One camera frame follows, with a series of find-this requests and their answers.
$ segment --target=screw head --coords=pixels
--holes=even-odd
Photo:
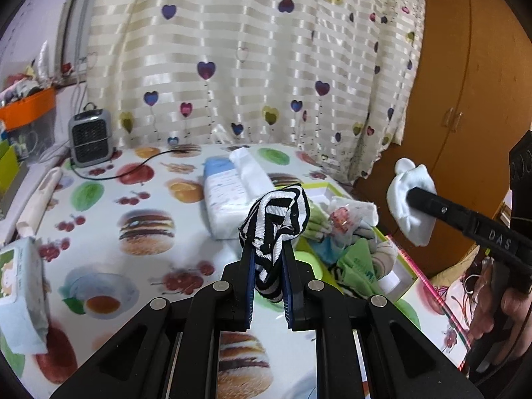
[[[166,306],[166,299],[161,297],[156,297],[150,302],[150,308],[156,311],[163,309],[164,306]]]
[[[229,289],[229,282],[226,282],[225,280],[219,280],[212,284],[212,287],[215,291],[225,291]]]
[[[373,306],[377,306],[377,308],[383,308],[388,303],[388,300],[386,300],[386,297],[383,297],[382,295],[374,295],[371,297],[371,304]]]
[[[325,284],[321,280],[313,279],[309,282],[309,288],[313,291],[321,291],[325,288]]]

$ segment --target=wardrobe handle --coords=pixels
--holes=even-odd
[[[449,127],[449,121],[451,119],[451,115],[453,115],[454,108],[449,108],[445,115],[443,116],[443,127]]]
[[[454,118],[454,122],[453,122],[453,132],[456,132],[457,129],[458,129],[458,125],[460,124],[460,118],[462,118],[462,114],[463,113],[458,113],[457,116]]]

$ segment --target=wet wipes package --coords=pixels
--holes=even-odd
[[[245,148],[205,161],[204,193],[211,233],[218,240],[238,238],[238,227],[262,195],[274,190],[268,174]]]
[[[0,285],[0,330],[11,351],[46,353],[43,261],[32,238],[0,249]]]

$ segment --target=wooden wardrobe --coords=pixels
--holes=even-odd
[[[379,225],[431,277],[473,242],[441,222],[427,247],[403,236],[386,202],[395,162],[423,163],[439,195],[492,217],[509,188],[508,153],[531,121],[532,44],[504,0],[426,0],[403,143],[383,152],[355,190],[377,204]]]

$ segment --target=white sock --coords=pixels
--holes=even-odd
[[[411,208],[406,202],[406,194],[414,187],[435,194],[434,181],[430,178],[425,165],[419,165],[416,168],[413,161],[407,158],[397,161],[395,174],[396,176],[386,194],[390,213],[399,225],[401,232],[414,246],[426,246],[429,244],[436,219]]]

